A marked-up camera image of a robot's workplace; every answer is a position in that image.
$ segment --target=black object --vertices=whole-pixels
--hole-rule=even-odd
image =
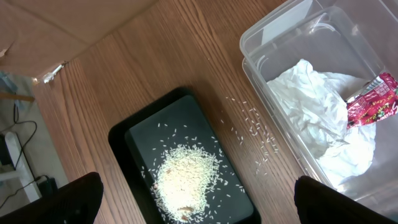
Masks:
[[[156,169],[162,163],[161,154],[164,150],[175,148],[178,144],[192,146],[198,142],[201,145],[197,146],[203,146],[206,151],[215,153],[217,159],[223,160],[221,166],[227,165],[220,167],[220,171],[223,172],[220,177],[227,180],[228,184],[218,183],[216,188],[221,190],[206,195],[214,220],[208,216],[203,222],[261,222],[259,213],[248,195],[236,186],[241,185],[241,182],[236,174],[232,175],[235,171],[224,152],[222,152],[224,157],[220,157],[221,146],[216,140],[196,99],[185,88],[170,92],[111,129],[109,143],[147,223],[164,222],[150,194],[149,189],[154,183],[154,172],[148,172],[148,169]],[[142,178],[141,171],[144,171],[145,179]]]
[[[294,202],[302,224],[396,224],[307,176],[296,181]]]
[[[51,196],[58,190],[57,183],[55,182],[54,178],[48,178],[39,183],[37,186],[42,194],[42,197]]]
[[[0,162],[1,165],[9,165],[12,164],[11,156],[7,148],[6,140],[4,135],[0,134]]]
[[[91,224],[100,209],[103,190],[100,175],[91,172],[61,187],[51,197],[42,197],[0,217],[0,223]]]

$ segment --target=white object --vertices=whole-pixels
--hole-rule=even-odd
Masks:
[[[43,81],[44,83],[48,83],[49,81],[54,80],[54,76],[65,66],[65,64],[59,65],[57,68],[55,68],[54,71],[48,72],[47,74],[44,75]]]
[[[5,136],[5,141],[11,156],[12,163],[15,166],[21,152],[21,145],[19,144],[16,133],[8,132]],[[22,186],[25,186],[34,180],[29,166],[27,165],[25,155],[23,153],[21,155],[21,158],[19,159],[18,166],[16,167],[15,171],[10,172],[10,174],[0,174],[0,180],[13,178],[19,178]],[[30,202],[34,202],[42,196],[36,182],[33,182],[26,186],[24,188],[24,191]]]
[[[363,174],[372,163],[376,125],[347,130],[343,100],[366,82],[339,73],[318,73],[301,59],[267,83],[335,187],[347,177]]]

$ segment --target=black tray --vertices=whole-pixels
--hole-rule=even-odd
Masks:
[[[164,150],[170,150],[170,147],[174,148],[178,144],[203,146],[207,152],[223,160],[220,164],[223,175],[220,177],[227,180],[228,184],[218,182],[215,188],[220,190],[207,193],[210,207],[206,207],[205,213],[211,211],[214,220],[208,215],[203,223],[261,222],[249,196],[237,186],[242,185],[238,176],[188,89],[178,88],[115,125],[109,132],[109,144],[147,223],[173,223],[167,217],[163,220],[161,210],[155,204],[154,195],[149,190],[154,183],[155,172],[149,172],[148,169],[156,169],[162,163],[160,156]]]

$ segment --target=cable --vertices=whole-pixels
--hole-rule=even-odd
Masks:
[[[21,152],[19,153],[18,156],[18,160],[15,163],[15,167],[14,169],[17,169],[18,163],[19,163],[19,159],[21,158],[22,154],[24,153],[24,149],[27,143],[29,143],[30,140],[32,140],[33,136],[35,135],[36,131],[37,131],[37,123],[35,121],[19,121],[19,110],[16,104],[14,104],[14,115],[13,115],[13,121],[14,124],[24,124],[24,123],[33,123],[35,125],[35,129],[33,131],[33,133],[30,135],[29,139],[21,146]]]
[[[21,188],[18,188],[18,189],[15,191],[15,193],[8,195],[8,196],[6,197],[6,199],[5,199],[5,200],[2,202],[2,204],[0,205],[0,209],[4,206],[4,204],[7,202],[7,200],[8,200],[9,198],[11,198],[11,197],[17,195],[18,191],[20,191],[20,190],[24,189],[25,187],[29,186],[31,183],[40,180],[42,177],[45,177],[45,178],[47,178],[47,180],[49,180],[49,177],[48,177],[47,175],[40,175],[40,176],[36,177],[36,178],[35,178],[34,180],[32,180],[29,184],[27,184],[27,185],[25,185],[25,186],[23,186],[23,187],[21,187]]]

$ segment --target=plastic container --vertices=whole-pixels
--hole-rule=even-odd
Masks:
[[[331,184],[292,128],[268,81],[301,58],[318,72],[373,79],[388,70],[398,79],[398,1],[287,1],[241,37],[243,69],[304,172]],[[377,122],[372,166],[337,191],[395,219],[398,215],[398,116]]]

